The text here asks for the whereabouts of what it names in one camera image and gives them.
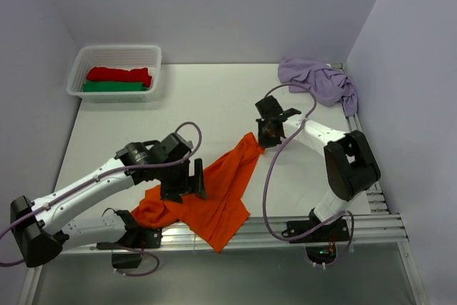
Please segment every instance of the red cloth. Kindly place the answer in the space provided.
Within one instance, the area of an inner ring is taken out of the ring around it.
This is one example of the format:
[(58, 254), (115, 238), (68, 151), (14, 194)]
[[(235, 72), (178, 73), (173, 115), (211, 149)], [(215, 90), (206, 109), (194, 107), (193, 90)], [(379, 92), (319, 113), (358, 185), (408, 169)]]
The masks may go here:
[(225, 153), (204, 170), (207, 200), (194, 194), (183, 203), (160, 200), (160, 186), (146, 191), (131, 213), (146, 228), (162, 228), (178, 220), (220, 252), (249, 213), (241, 201), (258, 157), (263, 149), (252, 133), (245, 135), (234, 150)]
[(152, 76), (149, 76), (147, 68), (115, 69), (106, 67), (94, 67), (86, 77), (89, 81), (117, 81), (117, 82), (142, 82), (145, 87), (151, 87)]

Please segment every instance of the wall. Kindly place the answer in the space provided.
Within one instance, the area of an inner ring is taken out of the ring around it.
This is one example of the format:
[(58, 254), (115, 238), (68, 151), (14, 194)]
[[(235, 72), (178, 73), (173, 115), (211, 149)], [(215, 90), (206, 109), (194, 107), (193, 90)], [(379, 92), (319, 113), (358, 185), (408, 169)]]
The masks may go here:
[(76, 42), (154, 42), (168, 63), (345, 61), (375, 0), (54, 0)]
[(378, 0), (348, 58), (432, 304), (457, 304), (457, 0)]
[[(0, 0), (0, 227), (9, 204), (54, 188), (79, 105), (66, 95), (76, 45), (48, 0)], [(20, 257), (11, 234), (0, 242), (2, 261)], [(26, 267), (0, 269), (1, 303), (15, 304)]]

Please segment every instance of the plastic basket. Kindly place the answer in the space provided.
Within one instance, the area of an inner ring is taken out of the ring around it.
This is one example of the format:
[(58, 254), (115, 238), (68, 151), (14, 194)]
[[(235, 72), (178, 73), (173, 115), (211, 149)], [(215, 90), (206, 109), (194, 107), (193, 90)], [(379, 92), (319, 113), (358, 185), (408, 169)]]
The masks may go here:
[[(160, 82), (161, 49), (151, 45), (103, 45), (82, 48), (71, 69), (66, 91), (72, 96), (92, 102), (152, 101)], [(153, 76), (151, 88), (137, 92), (83, 92), (88, 72), (94, 67), (134, 69), (146, 67)]]

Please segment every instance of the orange cloth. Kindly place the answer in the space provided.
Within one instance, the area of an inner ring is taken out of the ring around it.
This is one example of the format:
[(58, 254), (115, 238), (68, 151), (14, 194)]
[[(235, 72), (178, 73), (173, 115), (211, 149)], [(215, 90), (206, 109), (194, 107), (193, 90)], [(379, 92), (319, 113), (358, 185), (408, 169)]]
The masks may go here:
[(140, 225), (148, 228), (183, 221), (220, 252), (249, 217), (241, 197), (262, 153), (254, 135), (246, 134), (234, 150), (204, 169), (207, 200), (190, 194), (183, 196), (182, 204), (162, 201), (160, 186), (156, 186), (146, 191), (131, 213)]

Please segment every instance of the folded cloth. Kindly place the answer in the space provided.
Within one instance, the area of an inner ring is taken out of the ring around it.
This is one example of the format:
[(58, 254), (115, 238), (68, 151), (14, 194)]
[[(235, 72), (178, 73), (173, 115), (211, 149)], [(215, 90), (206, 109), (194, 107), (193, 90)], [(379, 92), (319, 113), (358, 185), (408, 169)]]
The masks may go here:
[(147, 228), (162, 228), (178, 220), (220, 252), (249, 213), (241, 197), (248, 186), (263, 149), (252, 133), (245, 135), (234, 150), (225, 153), (204, 169), (207, 200), (194, 194), (183, 196), (183, 203), (160, 200), (160, 186), (146, 196), (131, 213)]
[[(336, 71), (323, 62), (283, 58), (279, 62), (278, 77), (282, 84), (291, 82), (305, 86), (325, 106), (341, 102), (346, 117), (357, 112), (357, 93), (352, 81), (342, 71)], [(296, 86), (290, 86), (288, 90), (291, 93), (304, 92)]]
[(141, 82), (86, 81), (83, 92), (133, 92), (146, 91)]
[(126, 71), (106, 67), (94, 67), (86, 76), (90, 81), (117, 81), (117, 82), (141, 82), (145, 87), (151, 87), (152, 76), (147, 68), (138, 68)]

